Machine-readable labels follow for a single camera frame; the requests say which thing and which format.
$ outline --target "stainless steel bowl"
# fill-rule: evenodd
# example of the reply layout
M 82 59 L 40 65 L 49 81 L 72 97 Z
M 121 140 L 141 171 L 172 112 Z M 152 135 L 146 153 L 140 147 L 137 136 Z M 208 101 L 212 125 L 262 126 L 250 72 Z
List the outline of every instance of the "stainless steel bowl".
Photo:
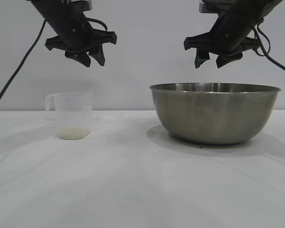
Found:
M 224 83 L 152 85 L 162 125 L 174 136 L 206 144 L 234 144 L 266 125 L 280 88 Z

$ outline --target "gray wall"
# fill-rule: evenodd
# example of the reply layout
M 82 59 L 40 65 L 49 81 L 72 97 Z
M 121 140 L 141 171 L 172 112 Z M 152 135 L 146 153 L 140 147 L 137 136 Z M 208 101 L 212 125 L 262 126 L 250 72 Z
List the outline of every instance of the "gray wall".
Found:
M 118 44 L 104 46 L 106 66 L 85 68 L 44 47 L 55 33 L 47 26 L 0 110 L 43 110 L 50 93 L 93 91 L 96 109 L 153 109 L 149 85 L 171 82 L 232 82 L 278 86 L 276 108 L 285 109 L 285 72 L 253 51 L 242 61 L 216 69 L 215 58 L 195 69 L 187 36 L 208 31 L 216 15 L 200 14 L 198 0 L 94 0 L 87 16 L 116 31 Z M 42 17 L 25 0 L 0 0 L 0 90 L 30 47 Z M 285 64 L 285 0 L 262 26 L 272 41 L 271 55 Z

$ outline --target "measuring cup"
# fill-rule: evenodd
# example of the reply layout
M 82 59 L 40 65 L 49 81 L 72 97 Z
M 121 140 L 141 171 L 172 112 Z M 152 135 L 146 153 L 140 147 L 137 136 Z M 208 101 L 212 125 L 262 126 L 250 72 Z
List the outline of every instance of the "measuring cup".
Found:
M 66 140 L 78 140 L 91 133 L 93 94 L 72 92 L 46 96 L 46 110 L 54 99 L 58 136 Z

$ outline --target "table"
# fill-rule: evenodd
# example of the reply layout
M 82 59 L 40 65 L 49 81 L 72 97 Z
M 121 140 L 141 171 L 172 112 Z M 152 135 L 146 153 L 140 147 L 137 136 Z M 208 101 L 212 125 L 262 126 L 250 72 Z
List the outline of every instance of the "table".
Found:
M 171 138 L 154 111 L 0 112 L 0 228 L 285 228 L 285 111 L 247 143 Z

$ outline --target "black cable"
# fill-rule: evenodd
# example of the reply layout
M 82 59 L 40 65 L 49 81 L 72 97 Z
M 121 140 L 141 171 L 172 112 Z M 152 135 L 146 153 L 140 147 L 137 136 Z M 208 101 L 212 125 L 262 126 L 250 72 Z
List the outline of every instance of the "black cable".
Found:
M 269 39 L 268 36 L 260 29 L 260 24 L 262 24 L 263 22 L 264 22 L 264 19 L 261 19 L 261 20 L 258 22 L 258 24 L 257 24 L 257 30 L 258 30 L 258 32 L 259 32 L 260 34 L 262 34 L 262 36 L 267 40 L 268 45 L 269 45 L 267 54 L 269 54 L 270 51 L 271 51 L 270 39 Z M 258 47 L 256 47 L 256 45 L 257 45 L 256 41 L 257 41 L 257 37 L 256 37 L 256 34 L 255 34 L 255 52 L 256 52 L 256 54 L 257 54 L 258 56 L 265 57 L 265 55 L 260 54 L 259 51 L 257 50 Z
M 87 21 L 90 21 L 90 22 L 94 22 L 94 23 L 97 23 L 97 24 L 100 24 L 102 27 L 104 27 L 104 29 L 107 31 L 108 30 L 108 27 L 106 24 L 104 24 L 101 20 L 97 20 L 97 19 L 92 19 L 92 18 L 85 18 Z
M 10 79 L 8 80 L 8 82 L 5 84 L 4 88 L 2 89 L 2 91 L 0 92 L 0 100 L 3 97 L 3 95 L 5 94 L 6 90 L 8 89 L 8 87 L 10 86 L 11 82 L 14 80 L 14 78 L 16 77 L 16 75 L 18 74 L 18 72 L 21 70 L 23 64 L 25 63 L 25 61 L 27 60 L 27 58 L 29 57 L 31 51 L 34 49 L 34 47 L 36 46 L 36 44 L 38 43 L 43 29 L 46 25 L 46 21 L 44 20 L 42 26 L 41 26 L 41 30 L 37 36 L 37 39 L 35 40 L 35 42 L 33 43 L 33 45 L 30 47 L 30 49 L 27 51 L 27 53 L 25 54 L 25 56 L 23 57 L 22 61 L 20 62 L 20 65 L 17 67 L 16 71 L 13 73 L 13 75 L 10 77 Z
M 264 45 L 263 45 L 263 43 L 262 43 L 262 40 L 261 40 L 261 38 L 260 38 L 260 36 L 259 36 L 259 34 L 258 34 L 256 28 L 252 27 L 252 29 L 253 29 L 253 31 L 254 31 L 254 33 L 255 33 L 255 36 L 256 36 L 258 42 L 260 43 L 260 47 L 261 47 L 262 52 L 264 53 L 265 57 L 266 57 L 269 61 L 271 61 L 273 64 L 277 65 L 279 68 L 281 68 L 281 69 L 283 69 L 283 70 L 285 71 L 285 66 L 283 66 L 283 65 L 280 64 L 279 62 L 275 61 L 273 58 L 271 58 L 271 57 L 268 55 L 268 53 L 266 52 L 266 50 L 265 50 L 265 48 L 264 48 Z
M 258 32 L 259 33 L 261 33 L 261 35 L 267 40 L 267 42 L 268 42 L 268 45 L 269 45 L 269 48 L 268 48 L 268 51 L 267 51 L 267 54 L 269 54 L 270 53 L 270 51 L 271 51 L 271 43 L 270 43 L 270 39 L 268 38 L 268 36 L 266 36 L 266 34 L 260 29 L 260 24 L 261 23 L 258 23 L 257 24 L 257 30 L 258 30 Z

